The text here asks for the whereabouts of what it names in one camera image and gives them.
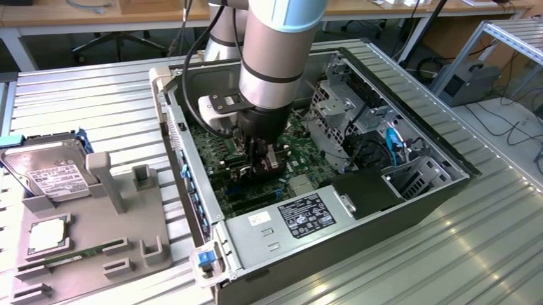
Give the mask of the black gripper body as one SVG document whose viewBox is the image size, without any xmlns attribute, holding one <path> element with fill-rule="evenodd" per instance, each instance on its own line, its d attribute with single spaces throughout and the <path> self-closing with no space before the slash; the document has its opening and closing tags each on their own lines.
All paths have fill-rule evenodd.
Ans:
<svg viewBox="0 0 543 305">
<path fill-rule="evenodd" d="M 252 108 L 237 113 L 237 127 L 246 139 L 276 143 L 285 130 L 290 107 L 277 109 Z"/>
</svg>

